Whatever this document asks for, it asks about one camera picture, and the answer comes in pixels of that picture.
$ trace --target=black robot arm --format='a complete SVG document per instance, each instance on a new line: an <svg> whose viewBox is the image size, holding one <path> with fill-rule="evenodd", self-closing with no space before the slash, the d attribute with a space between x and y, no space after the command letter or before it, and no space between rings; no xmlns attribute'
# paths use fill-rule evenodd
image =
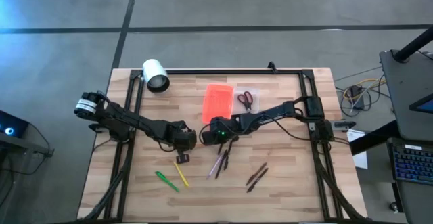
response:
<svg viewBox="0 0 433 224"><path fill-rule="evenodd" d="M118 142L128 141L131 132L135 129L144 131L148 137L159 144L173 146L172 150L164 150L162 147L161 149L176 150L179 154L176 157L179 164L189 162L189 156L184 154L184 151L192 150L196 146L196 132L191 130L184 121L150 120L125 110L102 93L83 93L74 113L79 118L98 122L99 126L107 128L111 138Z"/></svg>
<svg viewBox="0 0 433 224"><path fill-rule="evenodd" d="M305 115L297 113L295 105L304 102ZM301 122L313 123L317 140L330 140L332 133L331 123L324 119L323 106L320 97L306 96L294 101L286 101L279 106L257 114L243 113L231 116L231 119L222 117L213 118L210 121L210 130L202 131L200 141L204 145L226 143L229 140L238 140L238 135L247 135L257 130L260 126L283 118L295 118Z"/></svg>

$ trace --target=white paper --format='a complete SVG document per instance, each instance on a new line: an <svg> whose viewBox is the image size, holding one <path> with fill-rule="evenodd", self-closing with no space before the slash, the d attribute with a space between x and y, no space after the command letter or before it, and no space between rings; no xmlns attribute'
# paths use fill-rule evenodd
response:
<svg viewBox="0 0 433 224"><path fill-rule="evenodd" d="M357 138L360 138L364 136L365 133L358 130L349 129L347 131L347 139L349 142L352 142L356 140ZM367 152L361 152L359 154L356 154L353 156L353 161L355 163L356 167L362 168L362 169L368 169L368 163L367 163Z"/></svg>

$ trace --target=computer monitor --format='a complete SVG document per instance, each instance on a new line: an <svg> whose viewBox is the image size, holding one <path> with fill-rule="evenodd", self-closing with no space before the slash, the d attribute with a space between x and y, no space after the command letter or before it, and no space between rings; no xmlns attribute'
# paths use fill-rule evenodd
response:
<svg viewBox="0 0 433 224"><path fill-rule="evenodd" d="M410 110L433 114L433 94L420 99L409 106Z"/></svg>

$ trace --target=scissors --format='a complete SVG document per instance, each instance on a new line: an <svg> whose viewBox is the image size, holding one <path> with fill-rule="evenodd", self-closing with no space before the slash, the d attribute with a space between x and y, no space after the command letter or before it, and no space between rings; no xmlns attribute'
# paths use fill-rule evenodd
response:
<svg viewBox="0 0 433 224"><path fill-rule="evenodd" d="M247 112L251 112L252 95L249 91L245 91L244 94L238 95L237 100L245 106Z"/></svg>

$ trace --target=keyboard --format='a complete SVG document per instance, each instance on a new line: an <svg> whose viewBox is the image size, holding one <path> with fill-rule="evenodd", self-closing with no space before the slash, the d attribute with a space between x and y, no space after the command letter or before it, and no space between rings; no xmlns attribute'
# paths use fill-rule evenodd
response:
<svg viewBox="0 0 433 224"><path fill-rule="evenodd" d="M433 149L392 146L395 179L433 185Z"/></svg>

